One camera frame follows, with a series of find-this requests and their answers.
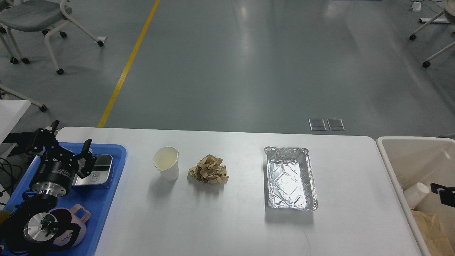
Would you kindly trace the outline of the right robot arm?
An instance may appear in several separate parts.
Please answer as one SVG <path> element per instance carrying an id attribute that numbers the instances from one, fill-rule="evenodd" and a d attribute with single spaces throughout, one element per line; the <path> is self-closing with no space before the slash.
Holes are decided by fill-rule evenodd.
<path id="1" fill-rule="evenodd" d="M 441 204 L 455 207 L 455 188 L 439 185 L 437 183 L 430 184 L 432 193 L 439 195 Z"/>

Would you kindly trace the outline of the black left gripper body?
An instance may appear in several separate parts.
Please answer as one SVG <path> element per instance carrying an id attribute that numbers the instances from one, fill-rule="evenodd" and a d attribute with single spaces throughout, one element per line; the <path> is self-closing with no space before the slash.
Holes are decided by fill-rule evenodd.
<path id="1" fill-rule="evenodd" d="M 49 150 L 40 156 L 40 163 L 29 184 L 35 193 L 66 196 L 73 184 L 79 165 L 73 161 L 75 153 L 69 150 Z"/>

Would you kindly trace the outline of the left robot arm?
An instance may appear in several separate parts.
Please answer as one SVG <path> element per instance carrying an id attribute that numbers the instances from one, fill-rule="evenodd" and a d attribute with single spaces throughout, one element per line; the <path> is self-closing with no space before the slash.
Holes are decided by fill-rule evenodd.
<path id="1" fill-rule="evenodd" d="M 61 217 L 51 212 L 60 197 L 66 196 L 75 176 L 86 178 L 97 160 L 90 151 L 87 139 L 79 154 L 62 146 L 55 132 L 59 121 L 51 129 L 39 128 L 32 133 L 26 153 L 39 156 L 39 166 L 29 184 L 32 197 L 23 193 L 23 202 L 1 223 L 1 241 L 11 254 L 44 256 L 49 251 L 71 248 L 82 226 L 72 217 Z"/>

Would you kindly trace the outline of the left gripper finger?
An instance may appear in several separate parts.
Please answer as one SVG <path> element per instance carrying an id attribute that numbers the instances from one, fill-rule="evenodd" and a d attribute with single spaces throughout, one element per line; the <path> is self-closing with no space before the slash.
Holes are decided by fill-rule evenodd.
<path id="1" fill-rule="evenodd" d="M 59 147 L 60 145 L 55 135 L 59 123 L 59 120 L 55 120 L 52 122 L 50 130 L 39 128 L 34 131 L 25 148 L 25 154 L 41 155 L 42 152 L 46 152 L 55 147 Z"/>
<path id="2" fill-rule="evenodd" d="M 79 178 L 88 177 L 92 173 L 96 163 L 97 157 L 92 155 L 92 152 L 90 151 L 91 143 L 92 139 L 87 139 L 83 144 L 81 152 L 73 156 L 75 173 Z"/>

